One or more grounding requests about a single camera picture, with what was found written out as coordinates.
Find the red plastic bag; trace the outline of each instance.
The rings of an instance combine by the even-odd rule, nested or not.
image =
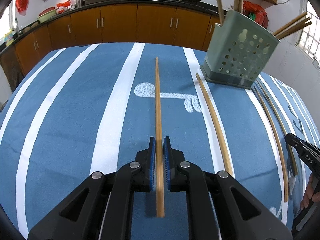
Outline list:
[[[27,10],[29,0],[16,0],[16,8],[19,14]]]

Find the white stripe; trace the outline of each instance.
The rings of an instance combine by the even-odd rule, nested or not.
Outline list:
[[[25,188],[26,188],[26,178],[29,166],[29,160],[32,153],[33,145],[36,141],[40,126],[50,108],[56,96],[62,90],[63,86],[72,76],[72,74],[78,69],[80,64],[86,59],[89,53],[94,50],[99,44],[93,44],[88,47],[85,51],[81,52],[79,56],[74,60],[70,67],[61,76],[58,82],[50,90],[50,92],[45,97],[41,106],[37,110],[35,117],[31,122],[31,126],[26,135],[23,148],[21,151],[17,176],[16,176],[16,206],[17,206],[17,218],[18,227],[20,233],[27,239],[28,237],[28,225],[25,213]]]
[[[193,49],[183,48],[183,50],[184,50],[184,53],[185,53],[186,58],[187,58],[187,62],[188,62],[189,69],[190,69],[190,73],[191,73],[191,76],[192,76],[192,80],[193,80],[193,82],[195,84],[196,92],[197,92],[197,95],[198,95],[198,98],[199,98],[199,102],[200,102],[200,105],[201,105],[202,114],[203,114],[203,118],[204,118],[204,123],[205,123],[205,126],[207,128],[207,133],[208,133],[208,138],[209,138],[209,145],[210,145],[210,151],[211,151],[211,156],[212,156],[214,172],[217,173],[218,171],[225,170],[225,167],[224,167],[224,164],[223,164],[223,158],[222,158],[221,150],[220,150],[220,147],[219,147],[219,141],[218,141],[218,137],[217,137],[217,134],[216,134],[216,130],[214,128],[214,125],[213,125],[213,122],[212,122],[212,119],[211,119],[211,116],[210,116],[210,112],[209,112],[209,109],[207,107],[207,103],[205,102],[205,99],[204,99],[204,96],[202,94],[200,85],[199,85],[199,83],[197,81],[196,73],[199,74],[201,80],[203,81],[203,85],[204,85],[205,89],[207,90],[209,98],[210,98],[210,100],[212,102],[212,105],[213,105],[215,111],[216,111],[216,114],[217,114],[217,117],[218,117],[218,120],[219,120],[219,124],[220,124],[221,129],[222,129],[223,137],[224,137],[224,140],[225,140],[226,145],[227,145],[233,176],[235,178],[236,175],[235,175],[235,171],[234,171],[234,168],[233,168],[233,163],[232,163],[232,158],[231,158],[231,154],[230,154],[230,150],[229,150],[227,137],[226,137],[226,134],[225,134],[225,131],[224,131],[224,127],[223,127],[223,124],[222,124],[222,121],[221,121],[221,118],[220,118],[220,115],[219,115],[219,111],[218,111],[217,106],[216,106],[216,104],[215,104],[215,102],[213,100],[213,97],[212,97],[212,94],[211,94],[210,89],[208,87],[207,81],[204,79],[204,76],[203,76],[202,71],[200,69],[199,62],[198,62],[198,60],[196,58],[196,55],[195,55]]]
[[[38,68],[20,87],[19,91],[17,92],[16,96],[14,97],[11,105],[9,106],[8,112],[5,115],[4,121],[2,123],[1,129],[0,129],[0,144],[2,142],[2,137],[4,134],[4,131],[7,127],[7,124],[10,120],[10,117],[12,116],[13,111],[15,110],[17,104],[19,103],[20,99],[22,98],[23,94],[26,92],[27,88],[31,84],[31,82],[35,79],[35,77],[40,73],[41,70],[45,68],[51,61],[53,61],[61,52],[63,52],[65,49],[60,49],[56,54],[54,54],[51,58],[48,59],[46,63],[44,63],[40,68]]]
[[[311,119],[310,119],[310,117],[309,117],[309,115],[308,115],[305,107],[303,106],[303,104],[302,104],[302,102],[301,102],[301,100],[300,100],[300,97],[298,96],[297,92],[296,92],[294,89],[292,89],[292,91],[293,91],[293,93],[295,94],[295,96],[297,97],[297,99],[299,100],[299,103],[300,103],[300,105],[302,106],[303,111],[306,113],[306,115],[307,115],[307,117],[308,117],[308,119],[309,119],[309,121],[310,121],[310,123],[311,123],[311,126],[312,126],[312,128],[313,128],[313,131],[315,132],[315,135],[316,135],[316,137],[317,137],[317,140],[318,140],[318,143],[319,143],[319,147],[320,147],[320,140],[319,140],[318,134],[317,134],[317,132],[316,132],[316,129],[315,129],[315,127],[313,126],[313,123],[312,123],[312,121],[311,121]],[[300,113],[302,114],[304,120],[305,120],[306,123],[308,124],[305,115],[302,113],[302,111],[301,111],[299,105],[297,104],[296,100],[294,99],[293,95],[292,95],[291,93],[290,93],[290,95],[292,96],[293,100],[295,101],[295,103],[296,103],[296,105],[297,105]],[[314,138],[314,136],[313,136],[313,133],[311,132],[311,129],[310,129],[309,124],[308,124],[308,127],[309,127],[310,133],[311,133],[311,135],[312,135],[312,138],[313,138],[313,140],[314,140],[314,142],[315,142],[315,145],[317,146],[316,141],[315,141],[315,138]]]
[[[276,145],[276,139],[273,134],[271,124],[268,120],[268,117],[262,108],[262,105],[260,104],[260,102],[258,101],[258,99],[256,98],[256,96],[254,95],[254,93],[251,90],[245,89],[245,91],[247,92],[251,102],[253,103],[253,105],[257,109],[258,114],[259,114],[259,116],[260,116],[266,130],[267,130],[268,138],[269,138],[269,141],[270,141],[270,144],[272,147],[273,154],[275,156],[276,165],[278,167],[280,186],[281,186],[281,203],[282,203],[282,219],[281,219],[281,221],[282,221],[282,223],[284,223],[286,225],[287,224],[288,205],[286,205],[284,203],[284,179],[283,179],[280,155],[279,155],[279,151],[278,151],[278,148]]]
[[[117,170],[122,126],[144,43],[135,43],[116,80],[104,110],[94,146],[90,174]]]
[[[280,109],[285,121],[287,122],[290,132],[294,135],[296,135],[296,132],[294,131],[293,125],[288,117],[288,115],[286,114],[285,110],[283,109],[282,105],[280,104],[278,98],[275,96],[275,94],[273,93],[273,91],[271,90],[271,88],[269,87],[268,83],[263,79],[263,77],[261,75],[259,75],[260,80],[263,82],[263,84],[265,85],[265,87],[267,88],[267,90],[269,91],[271,97],[273,98],[273,100],[275,101],[276,105],[278,106],[278,108]],[[304,168],[304,162],[300,159],[301,162],[301,167],[302,167],[302,187],[303,187],[303,192],[301,195],[301,198],[306,190],[306,170]]]

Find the window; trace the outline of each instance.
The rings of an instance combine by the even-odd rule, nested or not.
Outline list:
[[[311,18],[312,24],[303,29],[299,41],[299,47],[302,48],[312,59],[320,60],[320,19],[316,11],[307,3],[307,13]]]

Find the screw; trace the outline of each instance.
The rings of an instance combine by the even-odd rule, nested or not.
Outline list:
[[[133,169],[138,168],[139,166],[140,166],[140,163],[138,163],[138,162],[130,163],[130,167],[133,168]]]
[[[94,173],[92,173],[91,177],[93,179],[100,179],[102,177],[102,173],[100,171],[95,171]]]
[[[186,162],[186,161],[183,161],[180,163],[180,166],[182,168],[189,168],[190,167],[190,163],[189,162]]]
[[[223,179],[225,179],[229,176],[229,174],[226,171],[219,171],[218,175],[220,178],[223,178]]]

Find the white container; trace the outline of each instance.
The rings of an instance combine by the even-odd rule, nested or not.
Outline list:
[[[280,41],[241,13],[229,10],[215,29],[201,70],[209,82],[249,89]]]

